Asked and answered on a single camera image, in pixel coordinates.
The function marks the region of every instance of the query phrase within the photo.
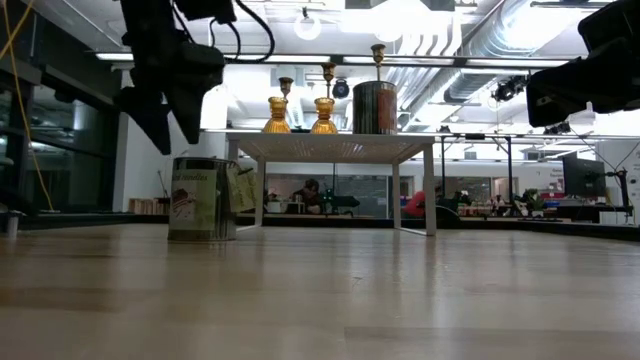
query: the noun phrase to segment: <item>fluorescent light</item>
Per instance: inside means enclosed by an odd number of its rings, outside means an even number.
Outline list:
[[[329,55],[271,55],[265,60],[266,63],[325,63],[329,62]]]
[[[235,54],[225,54],[229,57],[233,57]],[[100,60],[105,61],[133,61],[133,54],[131,53],[97,53],[96,56]],[[241,60],[257,60],[263,57],[261,54],[252,55],[240,55]],[[325,63],[329,62],[330,56],[326,55],[271,55],[270,58],[265,60],[265,63]]]
[[[554,68],[567,63],[567,60],[555,60],[555,59],[536,59],[536,58],[523,58],[523,59],[469,59],[466,62],[466,66],[477,67],[494,67],[494,68]]]
[[[370,56],[345,56],[345,64],[375,64],[373,58]],[[453,59],[439,59],[436,57],[423,58],[423,57],[394,57],[393,55],[387,56],[382,61],[383,65],[429,65],[429,66],[451,66],[453,65]]]
[[[105,61],[133,61],[131,53],[97,53],[96,56]]]
[[[511,69],[460,69],[463,74],[469,75],[529,75],[527,70]]]

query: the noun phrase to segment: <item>desk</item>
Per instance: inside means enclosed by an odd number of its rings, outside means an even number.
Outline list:
[[[622,206],[610,205],[568,205],[558,206],[556,216],[569,218],[572,221],[591,221],[592,224],[600,223],[601,212],[625,212]]]
[[[258,194],[264,191],[267,162],[391,165],[393,220],[397,229],[401,229],[400,164],[424,151],[423,189],[427,204],[425,235],[436,234],[432,136],[227,133],[227,140],[229,160],[237,161],[238,150],[242,150],[258,162]],[[257,199],[255,223],[256,226],[261,226],[263,199],[262,196],[258,196]]]

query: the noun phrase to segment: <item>cable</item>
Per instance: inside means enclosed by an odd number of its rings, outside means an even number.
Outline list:
[[[240,33],[238,32],[238,29],[236,29],[235,25],[233,25],[233,23],[228,23],[227,25],[229,25],[231,31],[233,31],[233,33],[236,35],[236,43],[238,45],[236,49],[236,57],[234,58],[234,60],[238,60],[238,58],[240,57],[240,49],[242,48],[242,43],[240,42]]]
[[[33,1],[34,0],[29,1],[29,4],[27,5],[27,10],[25,10],[24,15],[22,16],[23,19],[26,19],[27,15],[29,14],[29,11],[31,11],[31,8],[33,6]],[[33,151],[33,143],[31,141],[31,129],[29,128],[29,122],[27,121],[27,112],[24,109],[24,102],[22,101],[22,93],[20,91],[20,79],[18,78],[18,70],[16,66],[16,56],[13,52],[13,38],[15,37],[15,34],[17,34],[18,31],[20,31],[20,27],[24,22],[21,19],[20,22],[18,22],[18,25],[16,26],[16,28],[14,29],[14,32],[12,33],[11,28],[9,27],[9,10],[7,8],[8,8],[8,4],[7,2],[5,2],[4,3],[4,23],[7,29],[7,35],[9,36],[9,39],[7,41],[7,45],[5,45],[5,48],[8,47],[9,53],[11,54],[11,67],[13,69],[13,77],[16,82],[16,92],[18,94],[18,103],[20,104],[20,113],[22,115],[22,121],[24,122],[24,132],[27,135],[27,139],[29,141],[29,148],[33,153],[33,164],[36,168],[36,173],[38,174],[38,178],[40,179],[40,186],[42,187],[42,192],[44,193],[44,196],[47,198],[47,203],[49,204],[49,210],[53,211],[51,196],[49,196],[47,187],[44,185],[44,179],[42,178],[40,165],[38,164],[36,153],[35,151]],[[0,53],[0,58],[4,55],[4,53],[5,51],[3,50],[2,53]]]
[[[259,64],[265,60],[267,60],[271,55],[273,55],[273,52],[276,48],[276,41],[273,37],[273,32],[271,32],[271,29],[269,29],[269,26],[264,22],[264,20],[262,20],[262,18],[260,16],[258,16],[255,12],[253,12],[253,10],[251,10],[247,5],[245,5],[242,1],[240,0],[236,0],[236,2],[238,3],[238,7],[240,7],[242,10],[244,10],[244,12],[246,12],[247,14],[249,14],[249,16],[251,16],[258,24],[260,24],[260,26],[262,26],[262,28],[264,29],[264,31],[267,33],[267,36],[269,37],[269,51],[267,51],[267,53],[256,60],[242,60],[242,59],[231,59],[231,58],[225,58],[227,59],[227,62],[229,63],[235,63],[235,64]],[[240,36],[236,35],[238,37],[238,51],[240,51]]]
[[[213,33],[213,23],[216,22],[216,18],[209,21],[209,35],[211,35],[211,47],[216,45],[216,34]]]
[[[184,32],[187,34],[187,37],[189,38],[189,40],[192,43],[195,43],[196,41],[193,40],[193,36],[191,36],[191,32],[189,31],[189,28],[187,28],[187,24],[184,23],[184,20],[182,20],[182,16],[180,16],[180,13],[178,12],[178,9],[176,9],[175,0],[171,1],[171,9],[173,9],[173,13],[178,18],[178,21],[180,22],[180,25],[182,26],[182,29],[184,30]]]
[[[29,16],[29,12],[33,7],[33,1],[34,0],[29,1],[29,4],[27,5],[27,9],[24,11],[24,14],[22,14],[22,18],[20,18],[20,21],[18,21],[16,28],[13,29],[13,32],[9,36],[9,39],[7,39],[7,43],[2,48],[2,51],[0,51],[0,59],[2,59],[4,55],[7,53],[7,50],[9,50],[9,45],[13,43],[13,39],[16,37],[16,35],[18,35],[18,32],[22,28],[22,25],[24,25],[24,22],[27,20],[27,17]]]

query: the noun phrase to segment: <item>glass wall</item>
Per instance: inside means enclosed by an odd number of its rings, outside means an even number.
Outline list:
[[[36,157],[55,210],[87,212],[111,208],[117,112],[97,109],[72,94],[33,88],[33,143],[25,164],[23,194],[48,209]]]
[[[25,197],[37,208],[47,209],[49,205],[38,179],[34,154],[54,209],[84,212],[102,207],[106,186],[102,178],[108,173],[102,158],[34,142],[27,157],[24,188]]]
[[[436,193],[441,194],[442,177],[436,176]],[[450,177],[445,178],[445,197],[452,198],[456,191],[466,191],[471,201],[485,203],[491,199],[490,177]]]
[[[110,210],[118,112],[91,106],[67,92],[21,84],[32,143],[11,82],[0,87],[0,179],[35,208],[61,212]]]
[[[266,188],[272,197],[288,199],[308,179],[318,181],[322,194],[333,187],[332,175],[267,174]],[[351,211],[354,216],[387,218],[387,176],[338,175],[335,180],[335,196],[353,196],[360,202],[353,208],[340,207],[339,213]]]

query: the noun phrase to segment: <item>ceiling light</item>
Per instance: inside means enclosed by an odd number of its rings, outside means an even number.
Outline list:
[[[238,59],[242,60],[257,60],[263,57],[260,54],[245,54],[240,55]],[[131,53],[97,53],[96,57],[105,61],[133,61],[133,54]],[[291,64],[321,64],[329,62],[330,56],[324,55],[271,55],[270,58],[265,60],[265,63],[291,63]]]
[[[467,66],[473,67],[495,67],[495,68],[522,68],[522,69],[548,69],[554,68],[567,63],[567,60],[563,59],[536,59],[536,58],[523,58],[523,59],[469,59],[467,60]]]
[[[516,69],[461,69],[465,75],[529,75],[527,70]]]
[[[331,57],[326,55],[271,55],[270,58],[265,60],[266,63],[291,63],[291,64],[321,64],[331,60]]]
[[[375,64],[370,56],[345,56],[345,64],[359,64],[368,65]],[[393,55],[387,56],[382,61],[383,65],[405,65],[405,66],[451,66],[453,65],[453,59],[440,59],[437,57],[424,58],[424,57],[394,57]]]
[[[96,56],[98,59],[106,61],[133,61],[131,53],[97,53]]]
[[[313,21],[311,25],[311,29],[304,30],[302,28],[302,21],[310,19]],[[320,19],[313,14],[307,14],[307,17],[304,17],[302,14],[298,15],[296,21],[293,23],[293,31],[295,31],[296,35],[302,40],[315,40],[318,36],[320,36],[320,32],[322,31],[322,24],[320,24]]]

